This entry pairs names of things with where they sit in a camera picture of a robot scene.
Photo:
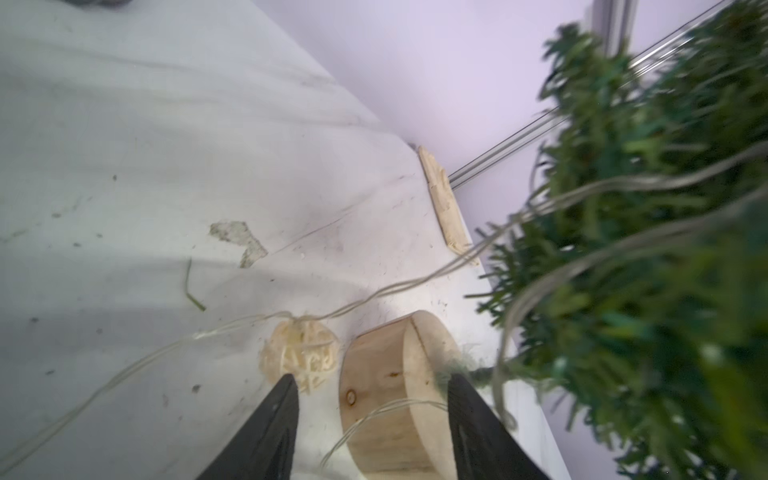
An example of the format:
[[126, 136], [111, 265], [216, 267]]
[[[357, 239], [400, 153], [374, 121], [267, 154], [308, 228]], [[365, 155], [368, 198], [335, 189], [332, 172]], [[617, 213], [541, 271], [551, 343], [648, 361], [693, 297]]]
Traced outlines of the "small green christmas tree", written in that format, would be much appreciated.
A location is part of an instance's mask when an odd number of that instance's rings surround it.
[[577, 24], [546, 42], [561, 126], [482, 232], [494, 362], [561, 393], [627, 479], [767, 475], [767, 5], [733, 1], [641, 76]]

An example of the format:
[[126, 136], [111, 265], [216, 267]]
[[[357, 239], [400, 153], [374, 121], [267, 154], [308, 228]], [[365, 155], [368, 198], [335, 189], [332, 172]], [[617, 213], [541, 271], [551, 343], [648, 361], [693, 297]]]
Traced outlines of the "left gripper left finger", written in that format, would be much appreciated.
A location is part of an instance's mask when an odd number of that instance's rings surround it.
[[285, 374], [198, 479], [288, 479], [298, 420], [298, 386]]

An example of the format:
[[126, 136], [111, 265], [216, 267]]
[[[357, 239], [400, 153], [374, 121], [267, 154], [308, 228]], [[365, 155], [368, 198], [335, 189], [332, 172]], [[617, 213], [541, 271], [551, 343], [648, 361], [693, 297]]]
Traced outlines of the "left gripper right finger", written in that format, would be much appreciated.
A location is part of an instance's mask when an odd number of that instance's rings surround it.
[[469, 381], [448, 382], [448, 417], [459, 480], [547, 480]]

